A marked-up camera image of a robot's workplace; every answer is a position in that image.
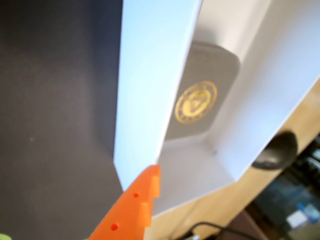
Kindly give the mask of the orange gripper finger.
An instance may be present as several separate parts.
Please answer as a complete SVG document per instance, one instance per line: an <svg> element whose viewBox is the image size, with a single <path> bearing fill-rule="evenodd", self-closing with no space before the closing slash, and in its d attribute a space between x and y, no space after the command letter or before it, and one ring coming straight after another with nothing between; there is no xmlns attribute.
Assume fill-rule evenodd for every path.
<svg viewBox="0 0 320 240"><path fill-rule="evenodd" d="M120 196L90 235L90 240L143 240L160 196L161 166L147 167Z"/></svg>

